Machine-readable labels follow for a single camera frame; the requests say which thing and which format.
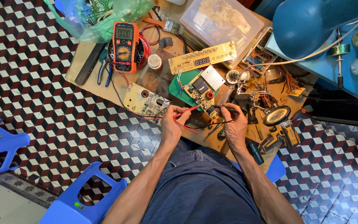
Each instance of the digital multimeter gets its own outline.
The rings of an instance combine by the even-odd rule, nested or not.
[[[114,70],[135,73],[139,28],[135,23],[115,22],[112,28],[112,35]]]

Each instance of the yellow circuit board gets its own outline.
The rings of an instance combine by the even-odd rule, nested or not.
[[[135,114],[163,117],[170,101],[140,85],[130,82],[123,103],[126,108]],[[151,121],[158,125],[161,122],[160,119]]]
[[[201,73],[202,72],[196,75],[196,77],[185,86],[184,90],[194,99],[196,104],[200,105],[202,110],[204,110],[212,120],[218,119],[220,122],[221,117],[218,116],[214,108],[214,90],[205,79],[201,77]]]
[[[173,57],[168,60],[172,74],[198,69],[237,57],[234,41],[222,43],[201,51],[194,51],[189,54]]]

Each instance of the jeans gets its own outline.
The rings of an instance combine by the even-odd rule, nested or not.
[[[192,161],[204,161],[207,163],[227,166],[231,170],[241,174],[241,171],[239,171],[237,167],[221,152],[209,147],[201,146],[183,137],[181,137],[173,150],[164,170],[169,170]]]

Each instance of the multimeter dial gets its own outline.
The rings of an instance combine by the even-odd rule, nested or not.
[[[126,60],[129,58],[129,49],[126,47],[118,47],[117,49],[117,56],[121,59],[121,60]]]

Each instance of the hand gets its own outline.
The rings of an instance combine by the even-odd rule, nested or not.
[[[240,112],[240,116],[235,120],[228,123],[225,123],[225,137],[229,143],[230,148],[233,148],[235,145],[245,144],[246,130],[248,120],[241,111],[241,108],[235,104],[226,103],[223,104],[221,109],[216,109],[218,115],[223,117],[225,121],[232,120],[238,116],[237,113],[229,112],[227,108],[235,109]]]
[[[164,117],[161,120],[161,144],[166,144],[168,146],[175,146],[179,142],[180,136],[182,136],[183,127],[178,125],[173,117],[179,113],[183,113],[178,119],[177,122],[184,125],[186,120],[190,117],[191,111],[187,110],[186,107],[178,107],[175,105],[169,105],[167,111],[165,112]]]

